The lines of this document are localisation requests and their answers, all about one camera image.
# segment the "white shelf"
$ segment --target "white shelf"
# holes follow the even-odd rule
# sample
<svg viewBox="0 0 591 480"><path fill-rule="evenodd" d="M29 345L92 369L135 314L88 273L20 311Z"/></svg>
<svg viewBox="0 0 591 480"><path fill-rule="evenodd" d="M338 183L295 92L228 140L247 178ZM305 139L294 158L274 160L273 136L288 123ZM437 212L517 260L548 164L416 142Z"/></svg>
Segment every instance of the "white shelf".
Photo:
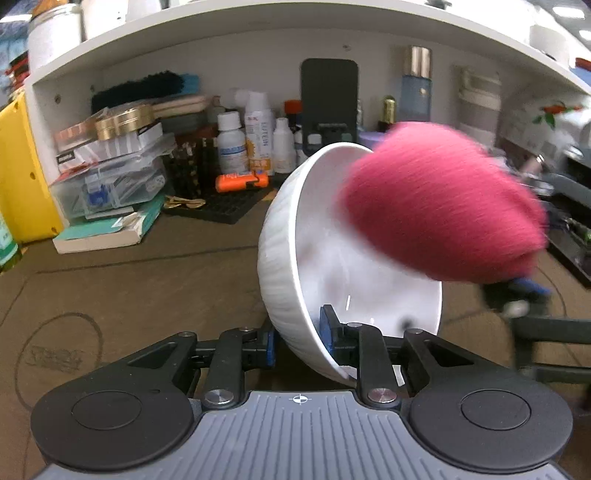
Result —
<svg viewBox="0 0 591 480"><path fill-rule="evenodd" d="M102 69L201 38L280 28L338 28L437 42L591 95L591 87L538 50L471 20L405 0L199 0L91 38L38 69L27 83Z"/></svg>

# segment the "orange cap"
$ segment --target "orange cap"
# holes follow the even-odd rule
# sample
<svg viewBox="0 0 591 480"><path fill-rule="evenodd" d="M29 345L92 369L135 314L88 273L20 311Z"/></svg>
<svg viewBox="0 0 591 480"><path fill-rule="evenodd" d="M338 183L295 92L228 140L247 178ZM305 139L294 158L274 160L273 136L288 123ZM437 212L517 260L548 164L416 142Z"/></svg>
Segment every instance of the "orange cap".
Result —
<svg viewBox="0 0 591 480"><path fill-rule="evenodd" d="M283 103L286 115L301 113L301 100L286 100Z"/></svg>

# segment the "blue bottle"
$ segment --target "blue bottle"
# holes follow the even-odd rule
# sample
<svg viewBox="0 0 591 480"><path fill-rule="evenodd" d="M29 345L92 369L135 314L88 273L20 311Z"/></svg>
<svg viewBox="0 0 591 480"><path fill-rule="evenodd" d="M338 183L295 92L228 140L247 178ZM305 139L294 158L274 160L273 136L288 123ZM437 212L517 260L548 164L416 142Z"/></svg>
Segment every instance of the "blue bottle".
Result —
<svg viewBox="0 0 591 480"><path fill-rule="evenodd" d="M429 48L407 47L402 91L398 102L398 120L431 121L431 50Z"/></svg>

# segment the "teal book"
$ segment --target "teal book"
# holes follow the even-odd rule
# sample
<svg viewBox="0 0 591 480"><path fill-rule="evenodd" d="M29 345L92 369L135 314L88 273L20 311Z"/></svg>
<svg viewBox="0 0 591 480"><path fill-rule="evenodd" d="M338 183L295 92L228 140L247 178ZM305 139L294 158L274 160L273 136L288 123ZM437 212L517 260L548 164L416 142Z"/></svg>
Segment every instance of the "teal book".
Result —
<svg viewBox="0 0 591 480"><path fill-rule="evenodd" d="M158 218L164 199L164 194L159 194L129 215L69 226L53 244L61 254L138 244Z"/></svg>

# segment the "clear plastic box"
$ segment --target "clear plastic box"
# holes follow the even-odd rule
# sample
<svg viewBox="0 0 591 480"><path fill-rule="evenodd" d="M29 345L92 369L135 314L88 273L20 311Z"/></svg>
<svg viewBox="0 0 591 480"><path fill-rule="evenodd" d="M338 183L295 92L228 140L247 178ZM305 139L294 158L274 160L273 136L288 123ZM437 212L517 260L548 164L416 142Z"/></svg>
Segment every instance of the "clear plastic box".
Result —
<svg viewBox="0 0 591 480"><path fill-rule="evenodd" d="M167 134L139 152L91 166L55 182L51 194L64 216L92 218L99 212L148 202L164 187L166 173L161 155L176 146Z"/></svg>

